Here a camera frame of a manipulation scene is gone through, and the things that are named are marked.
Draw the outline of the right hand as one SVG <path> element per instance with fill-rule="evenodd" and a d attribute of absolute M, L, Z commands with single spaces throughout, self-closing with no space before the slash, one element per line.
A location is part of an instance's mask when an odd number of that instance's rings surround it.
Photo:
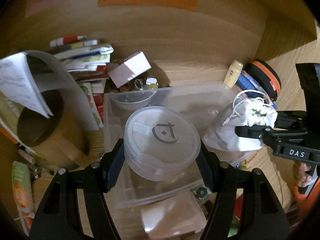
<path fill-rule="evenodd" d="M 293 178 L 298 187 L 306 187 L 312 180 L 312 176 L 307 174 L 311 170 L 310 164 L 295 162 L 293 167 Z"/>

